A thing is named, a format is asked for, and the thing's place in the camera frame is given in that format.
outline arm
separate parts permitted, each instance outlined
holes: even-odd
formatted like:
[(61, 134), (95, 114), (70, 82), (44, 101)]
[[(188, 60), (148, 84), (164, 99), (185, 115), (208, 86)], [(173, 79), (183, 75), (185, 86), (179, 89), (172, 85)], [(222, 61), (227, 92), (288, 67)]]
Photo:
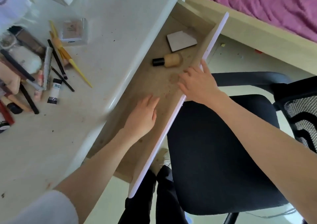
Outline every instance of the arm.
[(138, 102), (126, 124), (96, 155), (55, 187), (76, 208), (84, 223), (129, 148), (154, 126), (159, 98), (147, 96)]
[(232, 101), (217, 87), (206, 62), (180, 74), (183, 93), (215, 111), (245, 150), (308, 223), (317, 223), (317, 155)]

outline chair backrest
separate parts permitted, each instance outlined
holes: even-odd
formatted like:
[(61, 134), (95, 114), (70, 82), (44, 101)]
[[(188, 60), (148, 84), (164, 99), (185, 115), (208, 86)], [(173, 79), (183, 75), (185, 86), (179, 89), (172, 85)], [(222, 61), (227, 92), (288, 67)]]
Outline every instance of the chair backrest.
[(317, 76), (272, 84), (274, 106), (285, 115), (294, 137), (317, 153)]

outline person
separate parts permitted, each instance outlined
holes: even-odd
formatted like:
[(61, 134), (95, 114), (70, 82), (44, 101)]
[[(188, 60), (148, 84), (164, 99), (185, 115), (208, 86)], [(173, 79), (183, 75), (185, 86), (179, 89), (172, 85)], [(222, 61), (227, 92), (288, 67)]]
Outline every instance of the person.
[[(201, 61), (201, 65), (203, 70), (189, 67), (179, 75), (178, 85), (182, 92), (193, 101), (214, 110), (307, 223), (317, 223), (317, 155), (232, 101), (217, 87), (207, 64)], [(84, 223), (127, 150), (153, 128), (158, 102), (159, 98), (152, 95), (139, 101), (124, 128), (105, 147), (54, 190), (5, 223)], [(165, 157), (165, 165), (149, 170), (135, 196), (126, 200), (119, 224), (150, 222), (149, 212), (156, 181), (157, 223), (186, 223), (175, 194), (170, 163), (167, 155)]]

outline open drawer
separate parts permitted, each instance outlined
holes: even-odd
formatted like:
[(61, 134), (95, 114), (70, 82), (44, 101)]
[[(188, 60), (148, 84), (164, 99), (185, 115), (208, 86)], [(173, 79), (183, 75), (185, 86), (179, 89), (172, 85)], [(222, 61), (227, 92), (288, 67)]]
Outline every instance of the open drawer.
[[(189, 66), (199, 65), (202, 58), (207, 58), (228, 16), (229, 14), (226, 13), (223, 19), (215, 24), (185, 2), (176, 3), (121, 99), (107, 119), (104, 131), (101, 132), (90, 150), (88, 157), (95, 154), (115, 136), (124, 126), (129, 113), (140, 98), (149, 93), (160, 97), (155, 126), (129, 149), (115, 173), (115, 176), (130, 183), (129, 198), (136, 193), (185, 100), (185, 96), (176, 84), (178, 74)], [(178, 51), (184, 59), (181, 66), (153, 67), (153, 58), (160, 58), (171, 52), (166, 35), (181, 30), (190, 31), (198, 44)]]

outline white desk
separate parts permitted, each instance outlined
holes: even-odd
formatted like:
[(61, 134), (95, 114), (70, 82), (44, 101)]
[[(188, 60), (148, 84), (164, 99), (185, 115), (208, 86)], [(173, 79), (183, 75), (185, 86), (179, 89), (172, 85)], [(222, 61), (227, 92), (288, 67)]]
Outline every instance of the white desk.
[(74, 93), (62, 85), (54, 106), (46, 103), (46, 92), (37, 104), (39, 115), (14, 116), (16, 124), (0, 135), (0, 221), (80, 166), (176, 1), (74, 0), (64, 7), (37, 0), (37, 23), (28, 28), (45, 44), (49, 19), (87, 18), (89, 44), (67, 50), (93, 89), (74, 70), (68, 71)]

